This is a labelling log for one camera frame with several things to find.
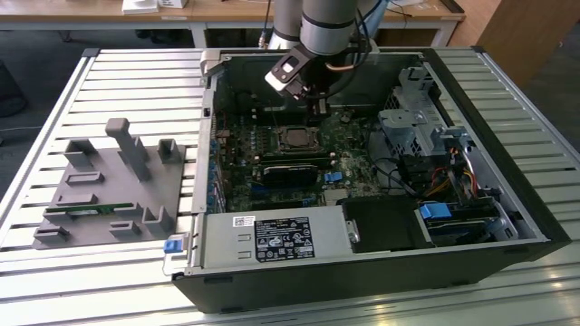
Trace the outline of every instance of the power supply label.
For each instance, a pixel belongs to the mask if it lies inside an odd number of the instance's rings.
[[[253,231],[260,263],[314,257],[308,217],[254,221]]]

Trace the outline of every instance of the metal rail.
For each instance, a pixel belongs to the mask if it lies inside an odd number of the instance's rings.
[[[437,50],[573,243],[478,284],[336,302],[205,315],[162,275],[162,241],[36,251],[32,235],[61,178],[66,139],[104,134],[126,117],[144,145],[188,147],[177,229],[190,227],[202,87],[198,50],[102,50],[84,58],[0,204],[2,325],[526,325],[580,316],[580,162],[486,55]],[[457,114],[449,116],[460,124]]]

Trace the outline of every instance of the green circuit board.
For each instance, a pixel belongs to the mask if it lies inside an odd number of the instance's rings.
[[[302,126],[256,126],[246,117],[237,123],[228,124],[228,137],[221,141],[222,171],[225,174],[225,202],[228,212],[268,209],[272,203],[296,205],[328,205],[324,192],[344,189],[349,197],[380,194],[380,185],[372,173],[366,157],[364,118],[349,119],[345,109],[333,111],[320,126],[308,128],[316,134],[312,152],[325,151],[334,155],[330,168],[320,169],[316,183],[309,187],[270,190],[256,181],[258,165],[253,163],[257,155],[281,154],[280,133],[284,128],[306,128]],[[325,182],[324,174],[341,173],[341,179]]]

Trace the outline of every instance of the circuit board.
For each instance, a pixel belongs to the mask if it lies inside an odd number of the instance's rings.
[[[257,126],[246,115],[229,123],[221,121],[217,137],[228,212],[326,206],[340,199],[326,199],[330,196],[381,193],[366,157],[366,119],[350,116],[348,109],[338,109],[316,127]],[[257,157],[284,156],[292,162],[293,155],[304,153],[320,156],[329,153],[332,157],[326,158],[330,165],[317,169],[316,182],[306,187],[264,186],[258,178],[262,162]]]

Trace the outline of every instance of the white box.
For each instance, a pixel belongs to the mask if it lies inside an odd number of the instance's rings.
[[[158,5],[156,0],[122,0],[122,14],[146,14],[149,12],[158,12]]]
[[[188,3],[188,0],[157,0],[160,7],[166,8],[182,8]]]

